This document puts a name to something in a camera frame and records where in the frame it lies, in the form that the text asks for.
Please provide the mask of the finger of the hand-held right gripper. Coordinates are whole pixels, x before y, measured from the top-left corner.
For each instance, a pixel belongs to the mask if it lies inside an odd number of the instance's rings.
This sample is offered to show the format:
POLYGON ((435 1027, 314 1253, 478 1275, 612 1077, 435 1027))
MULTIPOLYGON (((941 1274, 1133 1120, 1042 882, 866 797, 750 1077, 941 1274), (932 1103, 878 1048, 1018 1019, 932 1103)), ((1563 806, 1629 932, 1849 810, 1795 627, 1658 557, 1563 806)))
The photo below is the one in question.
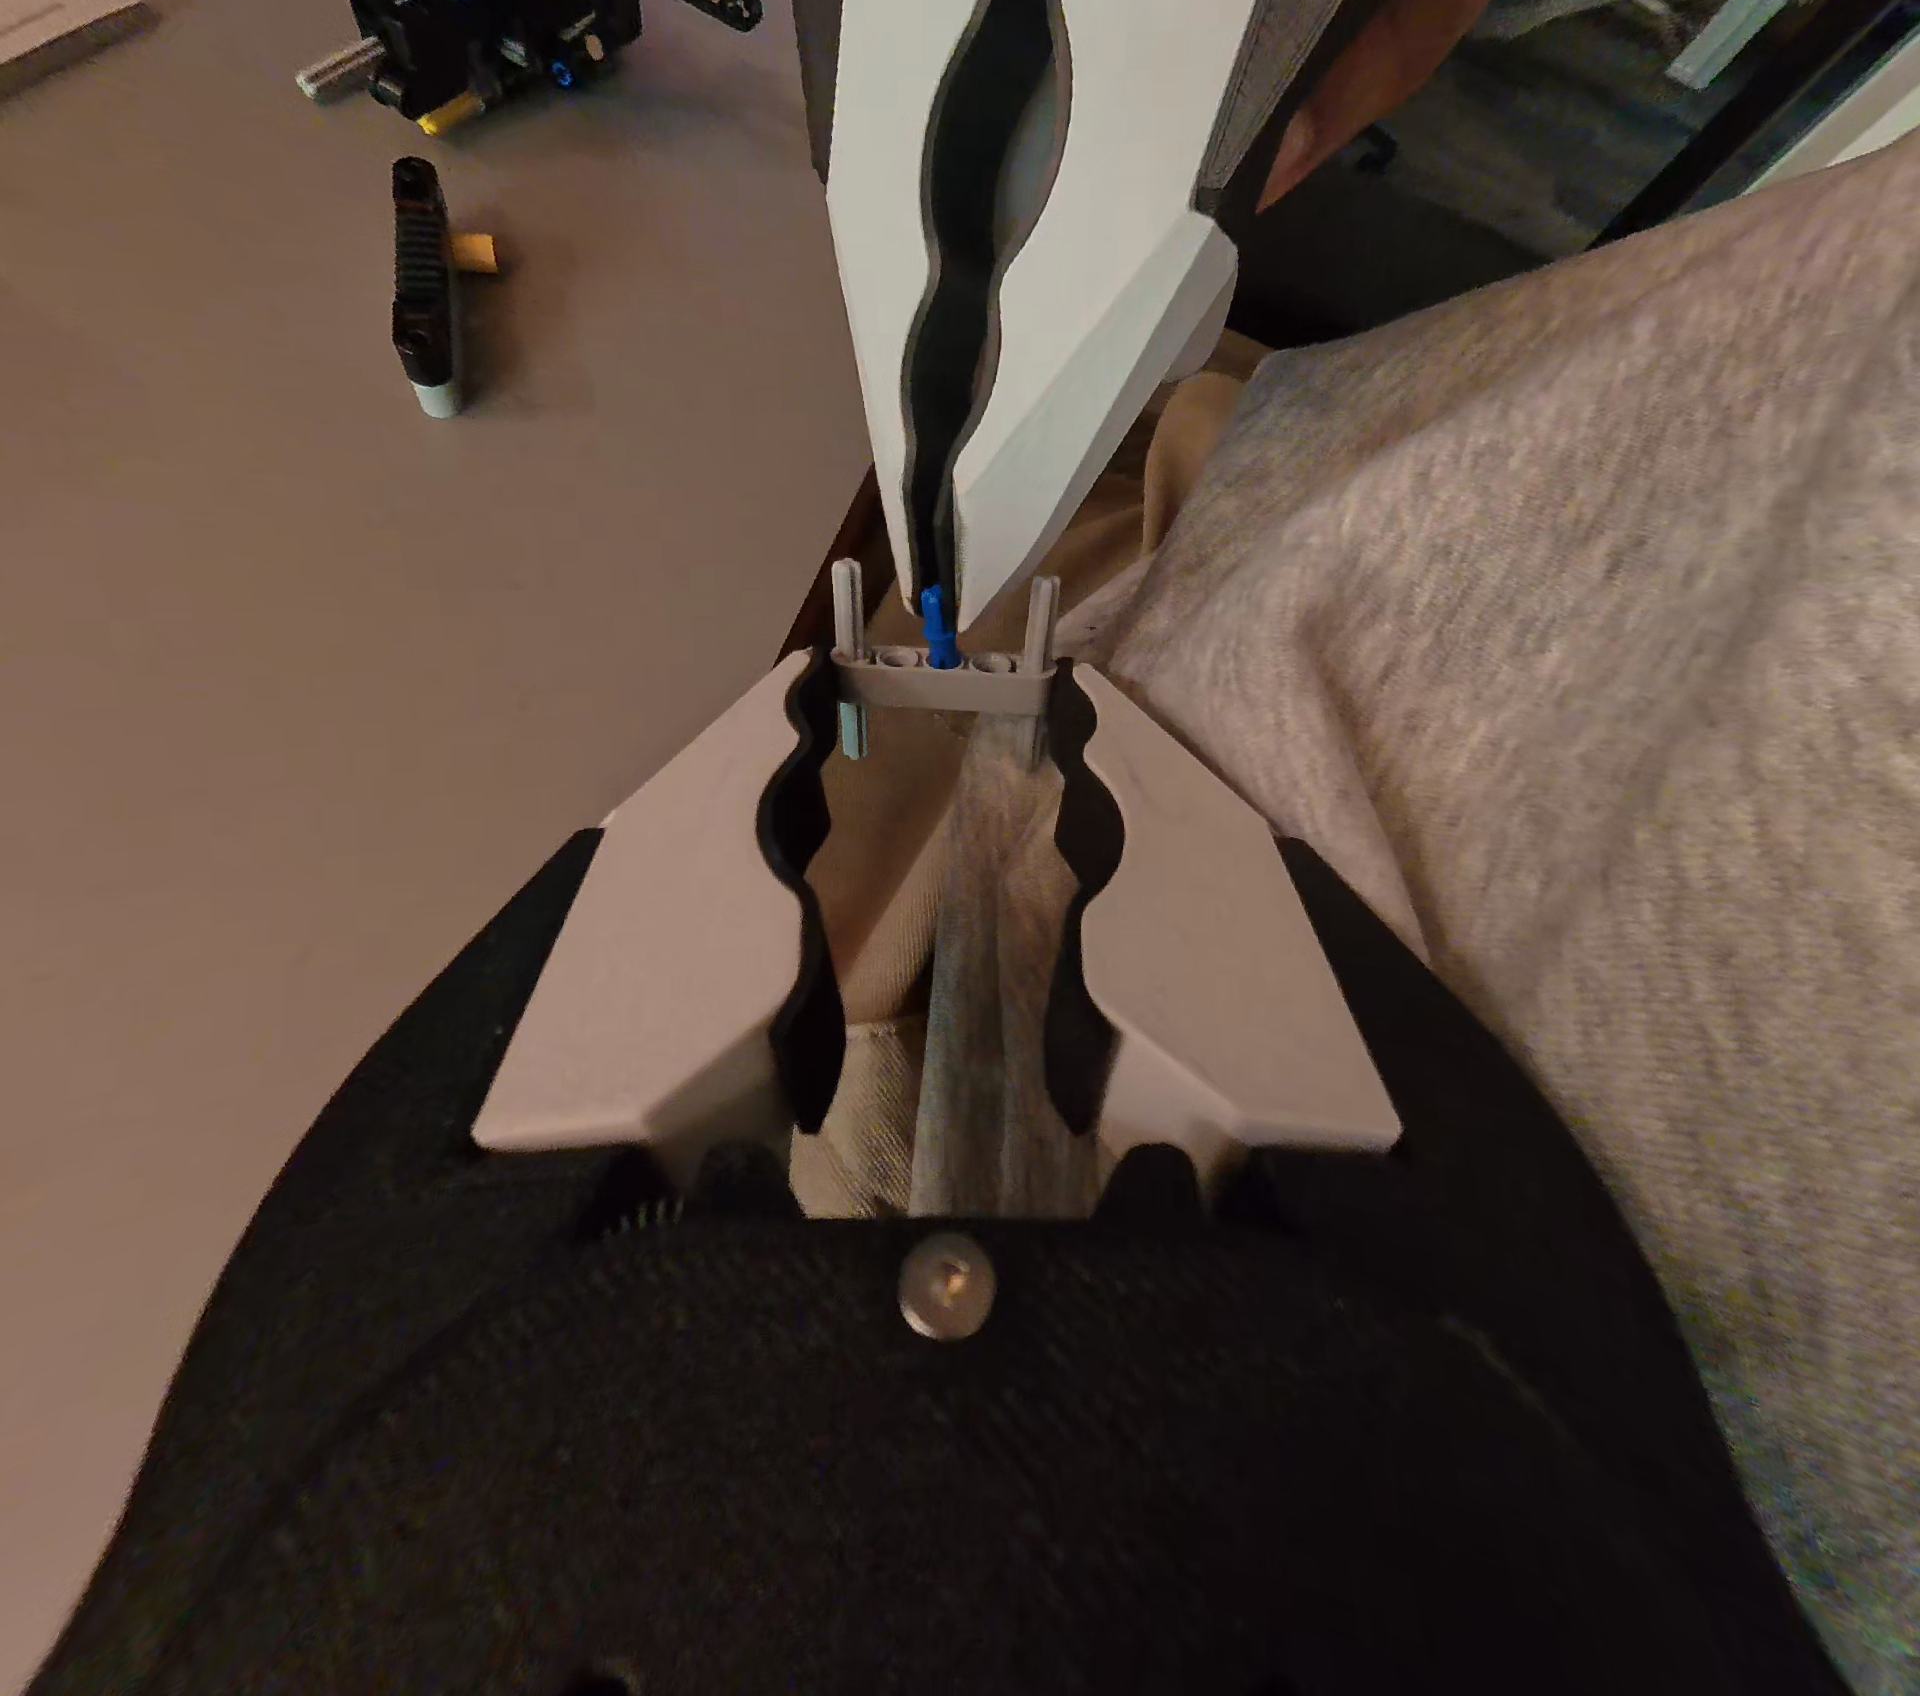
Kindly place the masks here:
POLYGON ((791 2, 880 514, 902 600, 915 608, 925 553, 910 497, 906 354, 937 276, 926 151, 982 0, 791 2))
POLYGON ((1150 397, 1211 348, 1226 189, 1349 0, 1045 0, 1050 184, 996 284, 996 358, 948 470, 971 628, 1059 536, 1150 397))

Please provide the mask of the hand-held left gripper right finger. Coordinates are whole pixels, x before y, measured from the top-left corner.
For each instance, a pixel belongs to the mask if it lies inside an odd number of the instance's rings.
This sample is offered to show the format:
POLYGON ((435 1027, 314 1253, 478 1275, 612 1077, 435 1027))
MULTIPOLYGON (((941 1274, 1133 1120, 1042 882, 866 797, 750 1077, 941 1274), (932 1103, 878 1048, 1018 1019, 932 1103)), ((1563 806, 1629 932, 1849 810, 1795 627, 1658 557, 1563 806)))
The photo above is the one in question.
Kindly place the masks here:
POLYGON ((1054 847, 1073 891, 1044 1012, 1044 1080, 1119 1162, 1390 1152, 1403 1122, 1279 839, 1091 665, 1054 680, 1054 847))

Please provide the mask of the black lego rack with pin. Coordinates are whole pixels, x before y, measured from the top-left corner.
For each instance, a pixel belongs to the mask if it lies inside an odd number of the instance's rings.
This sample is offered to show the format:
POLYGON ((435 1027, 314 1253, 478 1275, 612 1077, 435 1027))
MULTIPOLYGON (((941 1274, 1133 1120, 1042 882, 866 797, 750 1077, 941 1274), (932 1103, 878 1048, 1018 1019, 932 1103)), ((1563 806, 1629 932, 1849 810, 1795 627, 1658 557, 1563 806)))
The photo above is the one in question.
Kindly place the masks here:
POLYGON ((423 415, 453 418, 464 406, 459 284, 496 277, 492 233, 451 228, 439 169, 423 156, 392 164, 392 348, 423 415))

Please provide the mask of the grey lego beam with axles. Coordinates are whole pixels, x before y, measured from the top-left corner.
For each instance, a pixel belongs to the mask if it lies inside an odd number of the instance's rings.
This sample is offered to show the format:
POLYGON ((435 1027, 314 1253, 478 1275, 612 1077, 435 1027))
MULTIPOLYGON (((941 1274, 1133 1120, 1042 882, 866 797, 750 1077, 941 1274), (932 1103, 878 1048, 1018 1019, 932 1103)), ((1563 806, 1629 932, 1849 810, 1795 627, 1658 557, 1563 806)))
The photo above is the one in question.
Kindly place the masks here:
POLYGON ((868 751, 871 710, 912 710, 935 717, 983 717, 1018 723, 1023 761, 1040 767, 1045 705, 1054 677, 1059 631, 1059 577, 1036 577, 1026 597, 1026 635, 1019 653, 961 653, 953 635, 925 646, 877 646, 866 638, 860 565, 830 565, 830 613, 836 742, 848 761, 868 751))

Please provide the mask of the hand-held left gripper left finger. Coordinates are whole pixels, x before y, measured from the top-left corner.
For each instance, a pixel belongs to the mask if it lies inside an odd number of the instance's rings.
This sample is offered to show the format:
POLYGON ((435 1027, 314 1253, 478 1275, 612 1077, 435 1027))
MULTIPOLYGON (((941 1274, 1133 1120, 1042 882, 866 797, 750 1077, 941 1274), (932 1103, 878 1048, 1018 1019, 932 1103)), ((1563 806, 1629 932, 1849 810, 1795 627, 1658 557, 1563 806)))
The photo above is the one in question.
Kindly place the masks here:
POLYGON ((472 1139, 647 1151, 818 1133, 848 1020, 808 869, 836 747, 826 653, 781 660, 601 826, 472 1139))

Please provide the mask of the lego instruction booklet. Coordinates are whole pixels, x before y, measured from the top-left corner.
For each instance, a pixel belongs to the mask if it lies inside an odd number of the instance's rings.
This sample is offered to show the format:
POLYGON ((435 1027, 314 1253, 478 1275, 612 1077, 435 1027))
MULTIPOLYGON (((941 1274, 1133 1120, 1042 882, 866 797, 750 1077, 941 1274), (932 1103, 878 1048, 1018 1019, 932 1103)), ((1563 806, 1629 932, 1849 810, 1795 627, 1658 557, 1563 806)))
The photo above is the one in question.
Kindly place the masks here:
POLYGON ((154 26, 146 0, 3 0, 3 102, 154 26))

